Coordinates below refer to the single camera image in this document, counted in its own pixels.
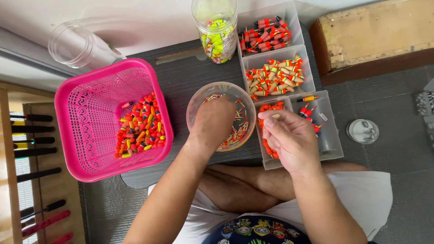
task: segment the wooden board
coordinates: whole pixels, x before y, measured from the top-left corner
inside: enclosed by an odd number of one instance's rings
[[[23,105],[23,109],[25,114],[44,114],[51,115],[54,118],[52,122],[32,122],[33,125],[55,126],[58,128],[56,112],[54,110],[53,103],[25,104]],[[50,133],[37,133],[28,135],[28,138],[33,138],[34,135],[37,135],[38,137],[54,137],[56,139],[54,144],[36,145],[36,147],[57,147],[58,152],[55,154],[37,156],[36,158],[30,157],[30,170],[42,171],[56,167],[62,168],[62,172],[59,174],[49,175],[32,180],[33,187],[35,187],[35,185],[39,185],[39,195],[37,194],[36,189],[33,189],[35,210],[41,209],[42,206],[46,206],[60,199],[66,200],[65,206],[49,213],[37,215],[36,221],[39,222],[42,220],[47,220],[64,210],[71,211],[71,215],[68,218],[48,226],[45,228],[45,231],[38,232],[38,243],[52,243],[68,232],[74,233],[74,238],[71,240],[71,243],[85,243],[78,181],[70,175],[66,167],[59,131],[56,130],[55,132]]]
[[[22,243],[7,90],[0,88],[0,243]]]
[[[433,0],[389,0],[320,17],[331,71],[433,48],[433,13]]]

